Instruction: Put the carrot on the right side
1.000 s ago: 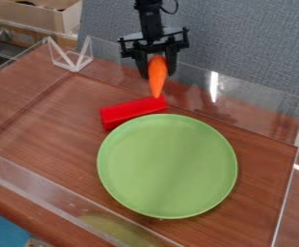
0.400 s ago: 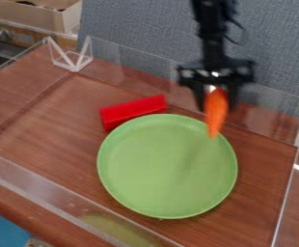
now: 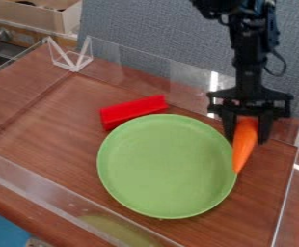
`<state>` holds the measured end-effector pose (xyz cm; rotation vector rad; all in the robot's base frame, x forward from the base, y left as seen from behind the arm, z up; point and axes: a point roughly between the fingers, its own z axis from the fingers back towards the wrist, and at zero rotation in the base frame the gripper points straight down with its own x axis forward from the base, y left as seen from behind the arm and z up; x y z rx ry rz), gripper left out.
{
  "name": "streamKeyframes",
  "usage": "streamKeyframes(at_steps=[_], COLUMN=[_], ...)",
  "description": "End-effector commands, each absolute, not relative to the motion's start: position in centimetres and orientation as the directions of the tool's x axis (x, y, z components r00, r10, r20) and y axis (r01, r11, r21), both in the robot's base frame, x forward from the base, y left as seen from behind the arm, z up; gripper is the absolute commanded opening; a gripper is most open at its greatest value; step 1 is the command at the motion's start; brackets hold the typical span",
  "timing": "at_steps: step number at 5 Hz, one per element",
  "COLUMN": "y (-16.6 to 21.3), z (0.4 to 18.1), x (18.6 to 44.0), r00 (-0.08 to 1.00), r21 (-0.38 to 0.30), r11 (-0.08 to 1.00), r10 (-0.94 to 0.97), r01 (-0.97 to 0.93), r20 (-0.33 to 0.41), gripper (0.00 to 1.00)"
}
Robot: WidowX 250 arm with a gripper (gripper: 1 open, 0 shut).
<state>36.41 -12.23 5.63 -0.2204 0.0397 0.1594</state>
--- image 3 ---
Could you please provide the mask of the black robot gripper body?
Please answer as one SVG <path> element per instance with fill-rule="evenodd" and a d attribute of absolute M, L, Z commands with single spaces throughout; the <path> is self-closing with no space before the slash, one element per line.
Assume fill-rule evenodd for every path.
<path fill-rule="evenodd" d="M 276 118 L 287 118 L 291 114 L 291 101 L 294 95 L 263 87 L 259 91 L 245 94 L 233 87 L 208 92 L 207 111 L 220 117 L 221 110 L 229 110 L 237 116 L 259 117 L 264 111 L 272 111 Z"/>

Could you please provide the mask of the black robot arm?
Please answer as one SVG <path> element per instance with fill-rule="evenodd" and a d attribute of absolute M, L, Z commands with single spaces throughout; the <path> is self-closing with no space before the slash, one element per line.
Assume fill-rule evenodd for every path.
<path fill-rule="evenodd" d="M 274 120 L 291 115 L 294 96 L 267 88 L 262 75 L 268 71 L 267 61 L 276 55 L 280 31 L 276 22 L 276 0 L 189 0 L 205 19 L 216 20 L 228 28 L 236 85 L 209 92 L 207 111 L 223 121 L 224 135 L 236 139 L 237 118 L 255 119 L 258 142 L 270 139 Z"/>

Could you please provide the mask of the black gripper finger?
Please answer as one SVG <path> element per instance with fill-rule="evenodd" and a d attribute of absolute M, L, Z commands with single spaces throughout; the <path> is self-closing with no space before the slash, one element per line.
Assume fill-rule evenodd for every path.
<path fill-rule="evenodd" d="M 258 144 L 263 145 L 270 138 L 275 115 L 272 111 L 264 111 L 258 117 Z"/>
<path fill-rule="evenodd" d="M 229 142 L 233 142 L 235 130 L 237 124 L 237 115 L 235 112 L 223 109 L 220 114 L 224 136 Z"/>

